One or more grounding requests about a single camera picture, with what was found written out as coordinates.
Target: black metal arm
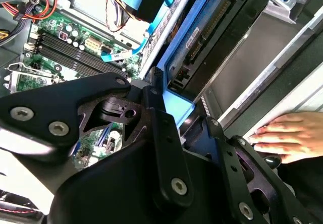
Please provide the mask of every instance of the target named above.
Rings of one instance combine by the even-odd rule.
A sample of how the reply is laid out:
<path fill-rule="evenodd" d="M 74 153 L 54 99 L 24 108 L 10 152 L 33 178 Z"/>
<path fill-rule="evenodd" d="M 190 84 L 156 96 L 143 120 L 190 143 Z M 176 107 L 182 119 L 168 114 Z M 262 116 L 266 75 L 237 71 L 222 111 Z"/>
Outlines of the black metal arm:
<path fill-rule="evenodd" d="M 0 99 L 0 147 L 60 163 L 80 136 L 125 124 L 119 152 L 70 177 L 47 218 L 72 223 L 319 223 L 241 137 L 210 117 L 182 148 L 161 91 L 114 73 Z"/>

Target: screw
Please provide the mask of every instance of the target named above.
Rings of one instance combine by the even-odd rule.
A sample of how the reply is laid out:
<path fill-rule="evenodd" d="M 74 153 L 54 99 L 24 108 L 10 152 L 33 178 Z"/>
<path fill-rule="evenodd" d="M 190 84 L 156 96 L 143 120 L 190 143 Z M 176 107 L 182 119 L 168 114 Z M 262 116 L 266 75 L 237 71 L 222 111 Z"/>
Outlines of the screw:
<path fill-rule="evenodd" d="M 43 12 L 43 9 L 41 6 L 35 6 L 35 10 L 38 12 L 38 13 L 41 13 Z"/>
<path fill-rule="evenodd" d="M 241 145 L 243 145 L 243 146 L 245 146 L 245 145 L 246 145 L 246 142 L 245 142 L 244 140 L 242 140 L 242 139 L 238 139 L 238 142 L 239 142 Z"/>
<path fill-rule="evenodd" d="M 125 85 L 125 81 L 123 81 L 122 79 L 116 79 L 116 81 L 119 83 L 119 84 L 122 84 L 122 85 Z"/>
<path fill-rule="evenodd" d="M 65 136 L 69 132 L 69 126 L 66 125 L 64 122 L 52 122 L 48 126 L 50 133 L 54 136 Z"/>
<path fill-rule="evenodd" d="M 218 123 L 216 120 L 212 119 L 211 121 L 212 121 L 212 123 L 213 123 L 214 125 L 216 125 L 216 126 L 218 126 L 218 125 L 219 125 L 219 123 Z"/>
<path fill-rule="evenodd" d="M 253 213 L 252 210 L 250 209 L 250 207 L 244 203 L 241 202 L 239 204 L 239 209 L 241 211 L 241 213 L 248 219 L 248 220 L 252 220 L 253 219 Z"/>
<path fill-rule="evenodd" d="M 297 217 L 294 217 L 293 220 L 295 224 L 302 224 L 302 222 Z"/>
<path fill-rule="evenodd" d="M 10 115 L 15 120 L 25 122 L 34 117 L 34 112 L 30 108 L 19 106 L 13 108 Z"/>
<path fill-rule="evenodd" d="M 172 179 L 172 188 L 179 195 L 185 195 L 187 193 L 187 186 L 179 178 Z"/>
<path fill-rule="evenodd" d="M 151 91 L 153 94 L 158 94 L 157 90 L 155 90 L 154 88 L 152 88 L 150 91 Z"/>

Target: ribbon cable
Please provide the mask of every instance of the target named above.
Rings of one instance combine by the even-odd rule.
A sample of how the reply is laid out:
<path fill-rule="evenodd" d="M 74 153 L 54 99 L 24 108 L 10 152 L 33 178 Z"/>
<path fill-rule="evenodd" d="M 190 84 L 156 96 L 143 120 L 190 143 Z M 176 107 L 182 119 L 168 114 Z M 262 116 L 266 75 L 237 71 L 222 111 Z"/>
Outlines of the ribbon cable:
<path fill-rule="evenodd" d="M 136 7 L 138 8 L 138 1 L 135 2 L 134 0 L 131 1 L 130 5 L 131 7 Z M 107 54 L 106 52 L 102 52 L 101 58 L 104 62 L 111 62 L 115 60 L 121 60 L 121 59 L 127 59 L 133 55 L 136 55 L 141 52 L 141 50 L 146 46 L 150 36 L 154 33 L 156 30 L 157 26 L 160 24 L 162 21 L 163 17 L 165 16 L 166 12 L 168 11 L 169 7 L 172 5 L 174 0 L 165 0 L 161 8 L 159 9 L 154 21 L 149 25 L 148 29 L 146 30 L 145 33 L 145 38 L 141 45 L 137 49 L 132 49 L 126 52 L 121 52 L 121 53 L 116 53 L 116 54 Z"/>

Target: human hand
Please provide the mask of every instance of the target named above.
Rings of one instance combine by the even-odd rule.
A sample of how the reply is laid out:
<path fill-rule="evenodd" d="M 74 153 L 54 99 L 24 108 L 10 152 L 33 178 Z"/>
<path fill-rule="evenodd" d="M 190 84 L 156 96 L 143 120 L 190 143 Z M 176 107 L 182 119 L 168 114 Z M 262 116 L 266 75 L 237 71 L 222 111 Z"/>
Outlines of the human hand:
<path fill-rule="evenodd" d="M 258 152 L 280 154 L 282 163 L 323 156 L 323 113 L 283 115 L 249 138 Z"/>

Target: motherboard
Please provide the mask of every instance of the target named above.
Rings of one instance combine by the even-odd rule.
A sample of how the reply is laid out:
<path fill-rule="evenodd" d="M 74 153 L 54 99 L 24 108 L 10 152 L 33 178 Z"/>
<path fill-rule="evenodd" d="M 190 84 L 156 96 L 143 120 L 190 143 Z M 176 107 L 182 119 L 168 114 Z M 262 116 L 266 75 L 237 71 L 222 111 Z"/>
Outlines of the motherboard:
<path fill-rule="evenodd" d="M 12 70 L 18 74 L 14 92 L 53 84 L 50 77 L 45 77 L 48 74 L 57 75 L 60 82 L 65 82 L 115 72 L 131 81 L 138 78 L 139 55 L 109 63 L 100 58 L 102 51 L 120 53 L 129 48 L 130 45 L 113 37 L 104 38 L 55 12 L 48 19 L 33 21 L 24 46 L 24 66 Z"/>

